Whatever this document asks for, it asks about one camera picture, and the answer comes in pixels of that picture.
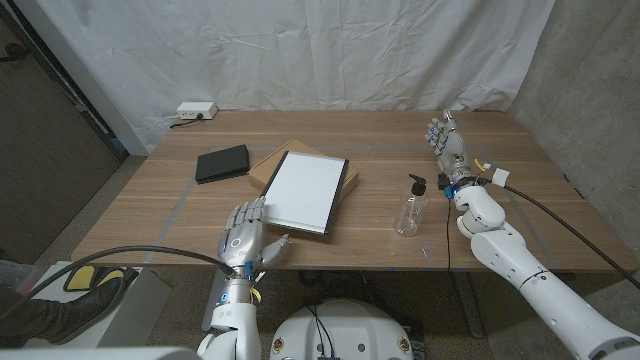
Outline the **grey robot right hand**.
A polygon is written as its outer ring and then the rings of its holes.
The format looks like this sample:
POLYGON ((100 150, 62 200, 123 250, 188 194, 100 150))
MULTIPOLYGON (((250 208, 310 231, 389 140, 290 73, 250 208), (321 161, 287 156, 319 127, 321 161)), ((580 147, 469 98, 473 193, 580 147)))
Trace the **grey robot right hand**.
POLYGON ((443 111, 442 120, 432 119, 425 139, 434 150, 439 169, 452 185, 467 182, 473 176, 463 137, 449 110, 443 111))

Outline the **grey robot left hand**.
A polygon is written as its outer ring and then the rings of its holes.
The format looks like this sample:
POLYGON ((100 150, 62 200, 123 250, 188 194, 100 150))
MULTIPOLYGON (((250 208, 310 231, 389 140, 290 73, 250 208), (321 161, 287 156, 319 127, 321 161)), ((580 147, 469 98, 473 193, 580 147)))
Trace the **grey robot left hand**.
POLYGON ((263 210, 266 197, 238 205, 231 212, 218 242, 218 260, 225 265, 228 277, 249 278, 256 263, 269 266, 283 249, 290 244, 288 234, 283 234, 270 245, 263 245, 263 210))

